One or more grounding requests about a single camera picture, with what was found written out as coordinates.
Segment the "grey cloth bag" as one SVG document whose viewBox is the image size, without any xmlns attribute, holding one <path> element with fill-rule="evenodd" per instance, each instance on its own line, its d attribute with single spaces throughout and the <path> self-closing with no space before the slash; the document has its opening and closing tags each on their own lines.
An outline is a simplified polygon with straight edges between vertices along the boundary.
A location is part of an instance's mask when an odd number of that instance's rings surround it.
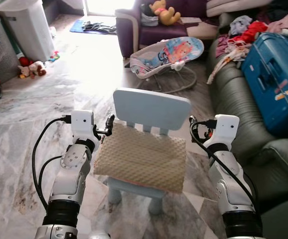
<svg viewBox="0 0 288 239">
<path fill-rule="evenodd" d="M 141 18 L 140 22 L 142 26 L 158 26 L 158 16 L 153 13 L 150 6 L 146 3 L 140 4 Z"/>
</svg>

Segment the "yellow bear plush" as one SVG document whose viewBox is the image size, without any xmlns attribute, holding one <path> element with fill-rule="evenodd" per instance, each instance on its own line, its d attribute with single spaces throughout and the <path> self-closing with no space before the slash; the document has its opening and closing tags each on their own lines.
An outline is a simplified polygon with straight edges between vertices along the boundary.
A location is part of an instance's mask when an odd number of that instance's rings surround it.
<svg viewBox="0 0 288 239">
<path fill-rule="evenodd" d="M 166 7 L 166 0 L 156 0 L 149 4 L 149 8 L 163 25 L 170 26 L 180 22 L 181 13 L 176 12 L 174 7 Z"/>
</svg>

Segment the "bright red garment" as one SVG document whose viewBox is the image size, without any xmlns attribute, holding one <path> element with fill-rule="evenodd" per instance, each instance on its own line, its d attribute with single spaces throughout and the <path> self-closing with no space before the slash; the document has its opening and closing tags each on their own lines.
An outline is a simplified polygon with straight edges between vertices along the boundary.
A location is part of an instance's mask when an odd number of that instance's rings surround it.
<svg viewBox="0 0 288 239">
<path fill-rule="evenodd" d="M 228 39 L 228 43 L 234 43 L 234 44 L 240 44 L 240 43 L 246 43 L 246 44 L 252 44 L 256 40 L 257 34 L 260 34 L 261 32 L 266 32 L 269 26 L 260 21 L 254 21 L 251 23 L 245 32 L 240 34 L 240 36 L 235 36 L 233 38 Z"/>
</svg>

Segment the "grey blue garment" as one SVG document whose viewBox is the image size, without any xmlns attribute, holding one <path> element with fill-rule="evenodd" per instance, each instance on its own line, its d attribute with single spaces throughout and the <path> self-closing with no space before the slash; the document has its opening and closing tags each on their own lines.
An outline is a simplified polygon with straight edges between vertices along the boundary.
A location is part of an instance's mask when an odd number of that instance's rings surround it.
<svg viewBox="0 0 288 239">
<path fill-rule="evenodd" d="M 229 35 L 230 36 L 238 36 L 248 29 L 249 25 L 253 22 L 253 18 L 242 15 L 238 18 L 235 18 L 232 23 L 230 23 L 230 30 Z"/>
</svg>

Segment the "dark crumpled clothes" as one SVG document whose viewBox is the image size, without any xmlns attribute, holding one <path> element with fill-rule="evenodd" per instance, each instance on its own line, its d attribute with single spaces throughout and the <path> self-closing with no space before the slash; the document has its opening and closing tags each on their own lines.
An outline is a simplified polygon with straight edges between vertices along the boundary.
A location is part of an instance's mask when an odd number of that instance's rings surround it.
<svg viewBox="0 0 288 239">
<path fill-rule="evenodd" d="M 95 32 L 97 34 L 117 34 L 117 26 L 109 25 L 103 22 L 84 22 L 82 25 L 82 30 L 84 33 L 92 33 Z"/>
</svg>

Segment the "white cushion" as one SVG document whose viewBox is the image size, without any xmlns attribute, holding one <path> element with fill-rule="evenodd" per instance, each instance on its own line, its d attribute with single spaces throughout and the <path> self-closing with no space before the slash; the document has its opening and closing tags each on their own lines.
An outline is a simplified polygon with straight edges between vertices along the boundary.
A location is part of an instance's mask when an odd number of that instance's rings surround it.
<svg viewBox="0 0 288 239">
<path fill-rule="evenodd" d="M 222 13 L 231 13 L 266 6 L 273 0 L 208 0 L 206 16 L 215 17 Z"/>
</svg>

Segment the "white air purifier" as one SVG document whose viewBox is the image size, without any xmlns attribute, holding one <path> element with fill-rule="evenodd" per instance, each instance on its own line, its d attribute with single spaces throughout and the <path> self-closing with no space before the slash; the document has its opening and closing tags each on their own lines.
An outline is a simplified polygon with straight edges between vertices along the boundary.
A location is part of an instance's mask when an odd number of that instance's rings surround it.
<svg viewBox="0 0 288 239">
<path fill-rule="evenodd" d="M 25 57 L 42 62 L 50 59 L 55 48 L 42 0 L 3 0 L 0 14 Z"/>
</svg>

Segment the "brown and red plush toy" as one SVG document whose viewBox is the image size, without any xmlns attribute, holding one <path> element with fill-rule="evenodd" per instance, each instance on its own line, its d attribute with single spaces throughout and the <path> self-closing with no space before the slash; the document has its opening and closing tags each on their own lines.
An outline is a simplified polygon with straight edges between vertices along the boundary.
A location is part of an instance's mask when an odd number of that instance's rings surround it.
<svg viewBox="0 0 288 239">
<path fill-rule="evenodd" d="M 20 78 L 26 78 L 26 77 L 43 77 L 46 75 L 46 67 L 44 66 L 44 63 L 41 61 L 31 61 L 27 57 L 19 57 L 19 70 Z"/>
</svg>

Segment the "blue hard suitcase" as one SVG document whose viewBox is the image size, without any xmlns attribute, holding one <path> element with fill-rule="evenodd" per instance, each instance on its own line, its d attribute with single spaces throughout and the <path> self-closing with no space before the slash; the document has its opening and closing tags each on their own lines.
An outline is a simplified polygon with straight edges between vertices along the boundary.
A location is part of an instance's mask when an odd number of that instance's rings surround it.
<svg viewBox="0 0 288 239">
<path fill-rule="evenodd" d="M 267 130 L 288 137 L 288 38 L 259 34 L 241 69 Z"/>
</svg>

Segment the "printed baby bouncer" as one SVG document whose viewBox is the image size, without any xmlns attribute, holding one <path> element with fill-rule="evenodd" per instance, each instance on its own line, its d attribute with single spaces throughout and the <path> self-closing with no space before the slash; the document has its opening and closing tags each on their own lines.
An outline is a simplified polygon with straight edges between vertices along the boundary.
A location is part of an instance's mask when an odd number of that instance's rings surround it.
<svg viewBox="0 0 288 239">
<path fill-rule="evenodd" d="M 174 71 L 179 73 L 187 62 L 197 59 L 203 54 L 205 46 L 201 39 L 183 36 L 180 38 L 163 39 L 153 45 L 146 46 L 130 56 L 129 68 L 142 79 L 137 84 L 139 89 L 144 81 L 151 77 L 157 80 L 157 75 Z"/>
</svg>

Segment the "blue floor mat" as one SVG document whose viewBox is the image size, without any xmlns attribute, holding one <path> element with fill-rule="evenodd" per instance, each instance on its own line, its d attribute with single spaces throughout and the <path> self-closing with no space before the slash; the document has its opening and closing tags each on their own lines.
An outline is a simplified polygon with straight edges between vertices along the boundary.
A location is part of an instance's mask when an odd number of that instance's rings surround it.
<svg viewBox="0 0 288 239">
<path fill-rule="evenodd" d="M 75 33 L 84 33 L 83 30 L 82 30 L 82 25 L 84 22 L 87 22 L 88 20 L 83 20 L 83 19 L 79 19 L 77 20 L 73 26 L 71 27 L 70 29 L 70 32 L 75 32 Z"/>
</svg>

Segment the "dark green leather sofa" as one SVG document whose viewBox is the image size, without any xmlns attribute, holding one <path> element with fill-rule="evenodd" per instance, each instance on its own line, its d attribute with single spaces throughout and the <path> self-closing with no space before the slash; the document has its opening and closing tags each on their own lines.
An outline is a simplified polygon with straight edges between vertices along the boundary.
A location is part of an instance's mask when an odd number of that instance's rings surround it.
<svg viewBox="0 0 288 239">
<path fill-rule="evenodd" d="M 265 239 L 288 239 L 288 137 L 270 134 L 241 70 L 233 62 L 209 86 L 216 114 L 240 118 L 231 150 L 257 194 Z"/>
</svg>

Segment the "grey robot leg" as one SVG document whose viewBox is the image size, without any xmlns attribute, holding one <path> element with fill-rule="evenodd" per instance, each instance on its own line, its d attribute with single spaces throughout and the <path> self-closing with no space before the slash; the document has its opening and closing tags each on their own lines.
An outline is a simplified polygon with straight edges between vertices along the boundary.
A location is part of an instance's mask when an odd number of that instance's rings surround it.
<svg viewBox="0 0 288 239">
<path fill-rule="evenodd" d="M 87 239 L 111 239 L 111 236 L 104 231 L 91 231 Z"/>
</svg>

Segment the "magenta garment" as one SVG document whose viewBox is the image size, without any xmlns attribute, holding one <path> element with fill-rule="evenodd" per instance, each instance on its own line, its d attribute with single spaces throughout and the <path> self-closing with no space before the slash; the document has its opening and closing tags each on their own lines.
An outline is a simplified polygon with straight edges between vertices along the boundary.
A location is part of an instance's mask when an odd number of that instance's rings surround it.
<svg viewBox="0 0 288 239">
<path fill-rule="evenodd" d="M 215 57 L 219 57 L 222 54 L 228 54 L 229 50 L 229 34 L 220 34 L 217 38 L 217 45 L 215 48 Z"/>
</svg>

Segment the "beige dotted pillow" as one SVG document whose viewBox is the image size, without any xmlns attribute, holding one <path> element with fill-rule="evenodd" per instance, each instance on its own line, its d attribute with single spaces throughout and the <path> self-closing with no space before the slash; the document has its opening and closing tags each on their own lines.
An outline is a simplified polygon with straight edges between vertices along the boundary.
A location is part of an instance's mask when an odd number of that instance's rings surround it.
<svg viewBox="0 0 288 239">
<path fill-rule="evenodd" d="M 114 125 L 94 162 L 94 174 L 167 193 L 181 193 L 186 167 L 186 142 L 157 135 L 123 123 Z"/>
</svg>

